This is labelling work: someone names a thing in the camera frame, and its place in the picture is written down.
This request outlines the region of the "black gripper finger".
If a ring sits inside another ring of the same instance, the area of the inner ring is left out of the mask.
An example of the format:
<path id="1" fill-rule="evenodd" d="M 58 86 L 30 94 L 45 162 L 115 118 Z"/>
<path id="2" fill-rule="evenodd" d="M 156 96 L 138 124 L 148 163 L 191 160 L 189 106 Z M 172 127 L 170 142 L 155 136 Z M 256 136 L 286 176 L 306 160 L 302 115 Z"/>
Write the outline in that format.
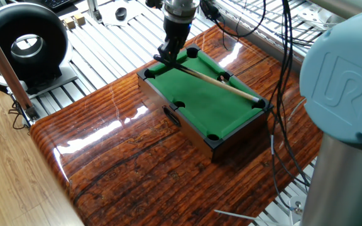
<path id="1" fill-rule="evenodd" d="M 169 50 L 170 63 L 177 62 L 177 57 L 178 57 L 178 54 L 179 54 L 180 50 L 182 49 L 182 47 L 183 47 L 183 45 L 180 45 L 179 43 L 173 43 L 170 45 L 170 50 Z"/>
<path id="2" fill-rule="evenodd" d="M 163 43 L 158 47 L 158 53 L 159 53 L 159 56 L 158 56 L 159 62 L 162 62 L 164 64 L 168 64 L 170 62 L 167 43 Z"/>

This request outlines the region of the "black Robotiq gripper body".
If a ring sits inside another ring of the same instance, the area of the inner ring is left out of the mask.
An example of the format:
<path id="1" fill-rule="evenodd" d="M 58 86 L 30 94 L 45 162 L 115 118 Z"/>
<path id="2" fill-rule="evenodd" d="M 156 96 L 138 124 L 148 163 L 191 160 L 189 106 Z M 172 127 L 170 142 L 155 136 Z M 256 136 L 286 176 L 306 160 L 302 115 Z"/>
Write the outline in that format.
<path id="1" fill-rule="evenodd" d="M 190 32 L 190 23 L 177 23 L 164 19 L 163 28 L 166 32 L 166 48 L 183 48 Z"/>

